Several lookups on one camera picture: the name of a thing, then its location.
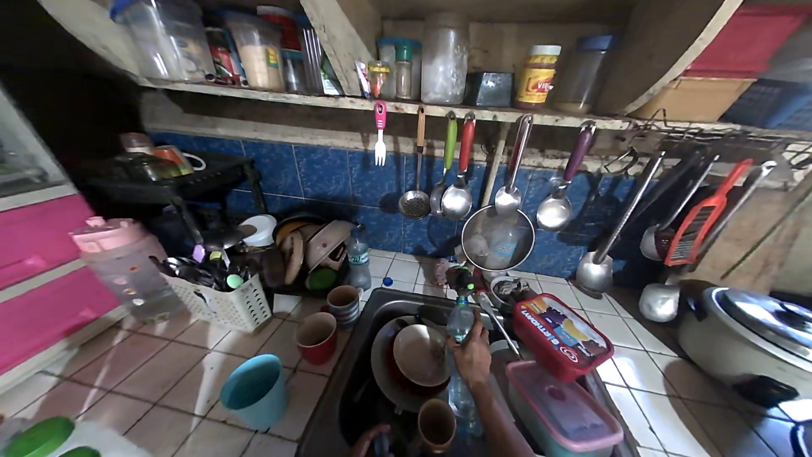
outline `plastic fork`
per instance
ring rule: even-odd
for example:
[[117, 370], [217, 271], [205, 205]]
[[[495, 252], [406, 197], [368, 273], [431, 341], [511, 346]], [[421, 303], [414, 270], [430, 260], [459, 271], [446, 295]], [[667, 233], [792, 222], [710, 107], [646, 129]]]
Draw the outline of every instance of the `plastic fork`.
[[382, 167], [387, 161], [387, 145], [383, 142], [383, 128], [387, 126], [387, 105], [378, 100], [375, 102], [375, 128], [378, 129], [378, 141], [375, 142], [375, 165]]
[[744, 176], [752, 163], [752, 159], [737, 163], [713, 195], [691, 208], [680, 229], [674, 234], [663, 263], [673, 267], [696, 261], [702, 241], [728, 205], [728, 192], [736, 181]]

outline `hand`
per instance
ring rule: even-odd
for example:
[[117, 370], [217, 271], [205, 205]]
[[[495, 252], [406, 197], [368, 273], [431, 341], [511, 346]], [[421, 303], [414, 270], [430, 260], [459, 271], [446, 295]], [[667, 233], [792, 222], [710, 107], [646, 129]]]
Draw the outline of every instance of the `hand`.
[[366, 452], [369, 450], [369, 446], [372, 445], [372, 441], [381, 433], [389, 433], [392, 430], [392, 427], [388, 424], [378, 424], [375, 425], [373, 428], [364, 432], [358, 441], [356, 441], [356, 445], [352, 447], [352, 451], [350, 451], [350, 457], [365, 457]]
[[473, 313], [473, 327], [462, 344], [457, 344], [451, 335], [446, 337], [446, 345], [454, 355], [454, 362], [460, 375], [473, 390], [487, 385], [490, 374], [490, 345], [488, 330], [482, 326], [479, 312]]

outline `blue plastic crate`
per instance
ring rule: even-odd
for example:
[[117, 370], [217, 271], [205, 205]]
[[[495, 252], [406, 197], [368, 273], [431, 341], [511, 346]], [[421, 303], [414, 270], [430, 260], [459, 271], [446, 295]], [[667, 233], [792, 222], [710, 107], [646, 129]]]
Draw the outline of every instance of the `blue plastic crate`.
[[728, 108], [722, 120], [762, 128], [812, 131], [812, 84], [758, 80]]

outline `pot lid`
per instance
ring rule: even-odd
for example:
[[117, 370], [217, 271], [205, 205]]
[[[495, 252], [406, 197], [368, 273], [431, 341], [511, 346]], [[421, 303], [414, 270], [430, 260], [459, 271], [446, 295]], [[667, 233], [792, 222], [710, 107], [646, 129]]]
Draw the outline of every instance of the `pot lid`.
[[722, 289], [712, 297], [739, 324], [782, 349], [812, 361], [812, 311], [741, 289]]

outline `kitchen sink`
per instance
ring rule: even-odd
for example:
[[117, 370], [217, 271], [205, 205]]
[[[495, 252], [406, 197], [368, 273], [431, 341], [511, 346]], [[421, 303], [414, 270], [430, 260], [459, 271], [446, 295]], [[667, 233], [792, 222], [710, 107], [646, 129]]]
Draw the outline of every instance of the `kitchen sink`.
[[[361, 434], [376, 424], [391, 424], [393, 451], [396, 457], [415, 454], [417, 435], [417, 414], [409, 411], [395, 412], [395, 405], [378, 388], [372, 374], [370, 354], [372, 343], [378, 331], [390, 320], [401, 316], [419, 314], [423, 319], [439, 325], [446, 325], [454, 302], [446, 298], [410, 294], [392, 289], [378, 288], [370, 295], [366, 306], [356, 322], [344, 352], [336, 364], [332, 377], [327, 382], [322, 398], [310, 416], [304, 430], [302, 443], [296, 452], [302, 457], [323, 457], [324, 455], [347, 455]], [[494, 329], [487, 314], [482, 313], [482, 321], [490, 330], [490, 342], [504, 339], [498, 329]], [[504, 325], [512, 337], [510, 319]], [[508, 398], [507, 381], [503, 364], [491, 364], [491, 371], [498, 381], [504, 398]], [[578, 380], [602, 405], [612, 412], [624, 426], [625, 436], [630, 436], [614, 404], [593, 372]], [[539, 455], [538, 449], [517, 415], [513, 415], [519, 430]], [[449, 450], [449, 455], [487, 455], [485, 437], [464, 436], [458, 433]], [[637, 451], [630, 446], [628, 439], [615, 447], [614, 457], [635, 457]]]

